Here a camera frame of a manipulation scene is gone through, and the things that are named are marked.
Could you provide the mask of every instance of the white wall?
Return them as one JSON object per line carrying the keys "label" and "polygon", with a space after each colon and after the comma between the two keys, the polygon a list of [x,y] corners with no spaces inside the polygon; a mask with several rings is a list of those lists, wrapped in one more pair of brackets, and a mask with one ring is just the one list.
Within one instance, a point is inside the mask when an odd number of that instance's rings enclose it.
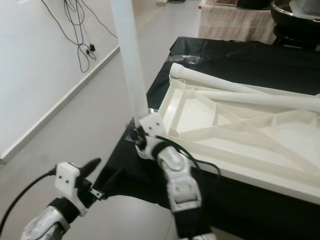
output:
{"label": "white wall", "polygon": [[[66,34],[75,40],[64,2],[45,1]],[[133,0],[134,5],[135,1],[141,8],[143,1],[155,5],[154,0]],[[85,0],[85,3],[116,34],[110,0]],[[90,60],[92,70],[117,47],[118,41],[88,9],[84,11],[85,28],[99,55],[96,61]],[[81,73],[77,46],[65,38],[40,0],[1,0],[0,158],[89,74],[90,71]],[[105,80],[116,81],[108,76]]]}

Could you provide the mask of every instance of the white plastic tray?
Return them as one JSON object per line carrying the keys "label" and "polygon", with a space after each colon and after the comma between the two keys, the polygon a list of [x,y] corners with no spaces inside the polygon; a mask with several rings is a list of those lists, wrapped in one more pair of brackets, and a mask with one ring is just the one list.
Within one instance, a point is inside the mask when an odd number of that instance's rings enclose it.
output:
{"label": "white plastic tray", "polygon": [[[159,109],[170,139],[223,176],[320,204],[320,116],[300,110],[213,101],[171,79]],[[255,87],[275,95],[305,94]],[[201,168],[216,173],[208,165]]]}

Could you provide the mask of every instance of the floor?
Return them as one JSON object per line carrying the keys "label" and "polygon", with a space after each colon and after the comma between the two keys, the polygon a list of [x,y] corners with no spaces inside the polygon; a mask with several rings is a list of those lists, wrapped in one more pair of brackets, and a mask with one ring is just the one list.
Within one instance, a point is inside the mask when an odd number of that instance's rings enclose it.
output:
{"label": "floor", "polygon": [[[200,0],[167,4],[139,32],[145,85],[148,89],[179,36],[197,37]],[[131,118],[122,60],[118,54],[28,145],[1,170],[0,216],[22,189],[60,162],[81,166],[101,157],[90,175],[94,181]],[[42,180],[19,201],[2,234],[20,239],[25,225],[57,197],[53,177]],[[238,240],[216,230],[219,240]],[[95,203],[79,217],[63,240],[174,240],[175,224],[169,210],[125,196]]]}

